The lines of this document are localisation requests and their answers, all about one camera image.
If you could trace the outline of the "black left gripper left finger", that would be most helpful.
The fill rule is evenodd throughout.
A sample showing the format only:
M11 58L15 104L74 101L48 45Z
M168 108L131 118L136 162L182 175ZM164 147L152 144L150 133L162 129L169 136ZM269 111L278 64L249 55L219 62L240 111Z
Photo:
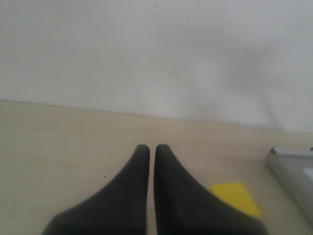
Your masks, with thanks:
M138 145L99 192L56 215L44 235L145 235L150 150Z

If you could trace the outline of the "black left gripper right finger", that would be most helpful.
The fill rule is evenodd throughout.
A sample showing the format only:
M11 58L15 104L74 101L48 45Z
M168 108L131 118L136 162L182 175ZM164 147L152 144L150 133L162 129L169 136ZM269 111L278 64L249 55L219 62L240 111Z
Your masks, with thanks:
M264 224L206 190L170 146L156 147L154 202L159 235L267 235Z

